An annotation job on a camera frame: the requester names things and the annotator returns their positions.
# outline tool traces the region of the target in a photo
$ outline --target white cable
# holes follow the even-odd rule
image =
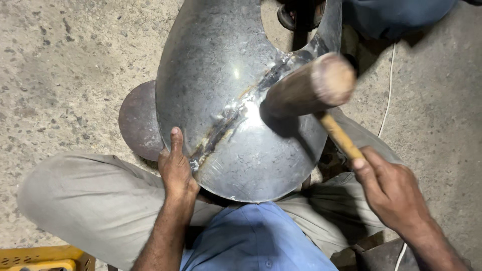
[[[398,271],[400,262],[402,261],[403,255],[405,254],[405,250],[407,250],[407,243],[403,243],[402,252],[400,252],[400,255],[398,256],[397,264],[395,265],[395,271]]]
[[[390,107],[390,99],[391,99],[391,82],[392,82],[392,75],[393,75],[393,62],[395,61],[395,43],[393,44],[393,49],[392,49],[392,61],[390,63],[390,75],[389,75],[389,79],[390,79],[390,86],[388,88],[388,101],[387,101],[387,109],[385,110],[385,115],[383,116],[383,121],[382,121],[382,125],[380,126],[380,131],[378,132],[378,137],[380,138],[380,136],[382,135],[382,131],[383,131],[383,126],[385,125],[385,120],[387,119],[387,115],[388,115],[388,108]],[[402,247],[402,251],[400,252],[400,255],[398,255],[398,259],[397,259],[397,264],[395,265],[395,270],[394,271],[398,271],[398,267],[400,266],[400,262],[402,261],[402,258],[403,258],[403,255],[405,254],[405,250],[407,250],[407,243],[403,243],[403,247]]]
[[[385,115],[383,116],[382,126],[380,127],[380,131],[378,132],[378,137],[382,135],[383,126],[385,125],[385,120],[387,119],[388,115],[388,107],[390,106],[390,98],[391,98],[391,78],[393,74],[393,62],[395,61],[395,43],[393,44],[392,50],[392,61],[390,63],[390,87],[388,89],[388,102],[387,102],[387,109],[385,110]]]

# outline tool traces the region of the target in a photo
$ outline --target yellow plastic crate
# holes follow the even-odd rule
[[[95,258],[72,245],[0,250],[0,271],[94,271]]]

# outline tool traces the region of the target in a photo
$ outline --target blue shirt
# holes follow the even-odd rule
[[[184,252],[181,270],[337,269],[281,208],[267,202],[221,211]]]

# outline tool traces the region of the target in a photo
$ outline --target wooden mallet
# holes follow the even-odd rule
[[[356,85],[352,65],[340,54],[327,53],[274,84],[263,101],[276,118],[314,114],[331,139],[350,160],[364,158],[327,109],[350,99]]]

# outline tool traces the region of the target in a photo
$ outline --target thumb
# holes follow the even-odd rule
[[[171,130],[171,154],[174,156],[182,156],[183,136],[179,127],[173,127]]]
[[[355,177],[363,186],[367,198],[386,197],[376,179],[375,171],[368,161],[363,158],[357,158],[353,160],[352,166]]]

